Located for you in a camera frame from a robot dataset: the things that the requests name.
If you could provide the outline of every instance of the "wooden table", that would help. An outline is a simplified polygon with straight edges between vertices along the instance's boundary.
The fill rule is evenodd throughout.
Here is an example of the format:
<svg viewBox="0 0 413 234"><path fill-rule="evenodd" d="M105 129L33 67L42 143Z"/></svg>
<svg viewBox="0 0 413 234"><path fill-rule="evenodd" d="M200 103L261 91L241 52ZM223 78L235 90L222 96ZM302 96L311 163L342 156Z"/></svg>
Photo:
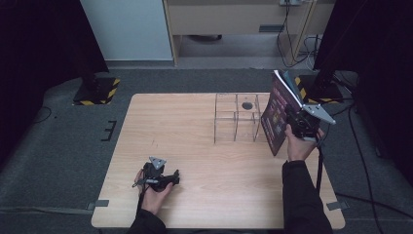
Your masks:
<svg viewBox="0 0 413 234"><path fill-rule="evenodd" d="M269 95L258 95L264 110ZM159 212L167 228L282 228L286 144L274 157L265 140L214 143L214 114L215 94L133 96L98 198L109 204L95 208L92 225L131 226L138 202L138 189L131 186L154 156L167 160L165 176L180 171L180 183ZM307 165L315 181L316 151ZM341 211L325 206L336 201L325 171L320 196L333 228L344 227Z"/></svg>

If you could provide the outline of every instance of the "colorful book cover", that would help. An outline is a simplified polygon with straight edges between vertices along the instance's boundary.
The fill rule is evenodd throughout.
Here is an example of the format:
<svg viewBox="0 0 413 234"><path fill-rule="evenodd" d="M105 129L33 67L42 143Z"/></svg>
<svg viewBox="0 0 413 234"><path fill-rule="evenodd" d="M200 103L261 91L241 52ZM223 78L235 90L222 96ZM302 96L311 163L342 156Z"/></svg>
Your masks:
<svg viewBox="0 0 413 234"><path fill-rule="evenodd" d="M285 107L290 104L298 112L302 103L285 84L282 74L275 70L273 89L270 92L267 107L261 116L261 125L274 156L279 152L285 140L286 114Z"/></svg>

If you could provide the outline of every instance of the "person's left hand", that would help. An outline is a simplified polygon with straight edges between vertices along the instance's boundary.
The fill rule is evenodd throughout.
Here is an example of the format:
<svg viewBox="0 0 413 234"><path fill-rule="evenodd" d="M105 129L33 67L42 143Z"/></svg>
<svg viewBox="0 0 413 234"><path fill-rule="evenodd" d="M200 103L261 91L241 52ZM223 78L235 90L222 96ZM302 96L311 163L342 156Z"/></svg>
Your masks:
<svg viewBox="0 0 413 234"><path fill-rule="evenodd" d="M140 178L143 178L143 176L144 176L143 171L139 170L139 172L136 175L136 178L134 179L134 182L137 182ZM165 188L165 190L162 192L156 192L147 184L145 186L146 186L146 191L145 191L145 196L143 196L141 208L143 210L146 210L152 213L153 215L156 215L158 211L161 209L161 206L164 203L165 199L171 193L173 183L170 182Z"/></svg>

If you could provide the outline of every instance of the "black stand base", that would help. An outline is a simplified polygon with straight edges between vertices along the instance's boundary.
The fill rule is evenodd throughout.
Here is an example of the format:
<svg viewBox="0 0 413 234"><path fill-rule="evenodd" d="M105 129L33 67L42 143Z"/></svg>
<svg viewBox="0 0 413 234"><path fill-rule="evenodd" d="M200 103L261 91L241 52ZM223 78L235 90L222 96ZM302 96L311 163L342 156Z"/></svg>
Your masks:
<svg viewBox="0 0 413 234"><path fill-rule="evenodd" d="M337 85L330 83L325 89L318 89L314 83L315 75L300 75L302 89L305 91L305 96L302 97L304 102L325 102L325 101L339 101L343 100L343 96Z"/></svg>
<svg viewBox="0 0 413 234"><path fill-rule="evenodd" d="M85 83L82 83L82 86L73 99L73 104L107 104L112 100L118 88L119 81L117 78L98 78L96 79L97 87L93 91L88 90Z"/></svg>

